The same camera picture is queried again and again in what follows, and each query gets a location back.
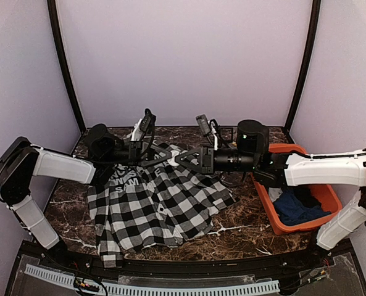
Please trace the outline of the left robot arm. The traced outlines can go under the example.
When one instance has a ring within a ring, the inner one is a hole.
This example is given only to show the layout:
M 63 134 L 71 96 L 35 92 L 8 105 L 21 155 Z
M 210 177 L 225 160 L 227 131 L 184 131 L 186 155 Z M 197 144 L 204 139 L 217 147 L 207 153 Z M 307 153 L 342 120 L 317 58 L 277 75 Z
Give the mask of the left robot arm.
M 14 212 L 22 226 L 48 250 L 48 258 L 59 269 L 72 264 L 72 254 L 60 235 L 33 200 L 30 191 L 34 176 L 66 179 L 92 186 L 105 184 L 116 165 L 148 167 L 172 158 L 172 153 L 144 141 L 147 131 L 136 125 L 128 139 L 111 134 L 106 125 L 92 127 L 84 139 L 87 158 L 73 157 L 32 144 L 18 137 L 0 158 L 0 201 Z

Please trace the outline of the black white plaid shirt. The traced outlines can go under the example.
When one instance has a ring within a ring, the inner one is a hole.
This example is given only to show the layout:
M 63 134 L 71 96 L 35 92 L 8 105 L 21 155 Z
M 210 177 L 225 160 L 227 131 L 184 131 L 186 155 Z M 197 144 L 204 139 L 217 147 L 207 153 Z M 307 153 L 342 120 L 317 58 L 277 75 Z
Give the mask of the black white plaid shirt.
M 104 185 L 88 188 L 87 198 L 105 268 L 120 267 L 125 253 L 176 248 L 207 234 L 213 216 L 236 202 L 218 178 L 168 162 L 117 165 Z

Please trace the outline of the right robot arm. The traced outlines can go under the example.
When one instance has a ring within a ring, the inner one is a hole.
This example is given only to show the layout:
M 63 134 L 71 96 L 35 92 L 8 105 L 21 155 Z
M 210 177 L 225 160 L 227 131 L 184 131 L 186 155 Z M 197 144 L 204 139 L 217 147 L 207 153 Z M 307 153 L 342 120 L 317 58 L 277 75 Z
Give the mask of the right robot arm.
M 220 172 L 248 172 L 266 187 L 309 184 L 347 184 L 359 187 L 360 197 L 353 198 L 329 222 L 320 227 L 316 244 L 303 250 L 300 262 L 314 267 L 348 234 L 366 223 L 366 147 L 342 154 L 305 154 L 271 152 L 269 128 L 255 120 L 242 120 L 237 125 L 236 147 L 222 149 L 217 129 L 203 115 L 196 118 L 204 136 L 212 134 L 214 145 L 184 153 L 174 152 L 174 164 L 203 175 Z

